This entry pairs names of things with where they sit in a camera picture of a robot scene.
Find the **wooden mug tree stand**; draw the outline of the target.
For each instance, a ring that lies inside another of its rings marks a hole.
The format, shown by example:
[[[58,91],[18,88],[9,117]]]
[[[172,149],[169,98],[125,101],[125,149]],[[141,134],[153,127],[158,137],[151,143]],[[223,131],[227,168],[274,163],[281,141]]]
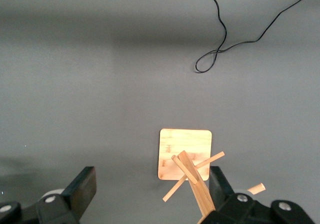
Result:
[[[205,181],[209,179],[210,164],[225,153],[211,155],[212,136],[209,130],[192,129],[163,128],[159,133],[158,178],[177,181],[162,200],[167,202],[188,182],[202,214],[197,224],[217,209]]]

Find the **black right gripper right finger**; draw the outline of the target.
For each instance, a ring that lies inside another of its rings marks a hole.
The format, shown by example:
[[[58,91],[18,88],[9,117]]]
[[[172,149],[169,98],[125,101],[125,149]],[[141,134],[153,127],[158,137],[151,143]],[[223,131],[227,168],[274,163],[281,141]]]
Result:
[[[298,204],[274,200],[265,206],[243,192],[235,192],[222,170],[211,166],[209,193],[215,210],[199,224],[316,224]]]

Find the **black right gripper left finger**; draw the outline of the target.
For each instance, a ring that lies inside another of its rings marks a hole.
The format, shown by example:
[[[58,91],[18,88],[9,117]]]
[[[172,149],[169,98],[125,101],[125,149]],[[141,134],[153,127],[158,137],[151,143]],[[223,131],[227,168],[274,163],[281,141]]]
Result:
[[[86,166],[66,188],[47,192],[29,207],[0,202],[0,224],[80,224],[96,192],[96,169]]]

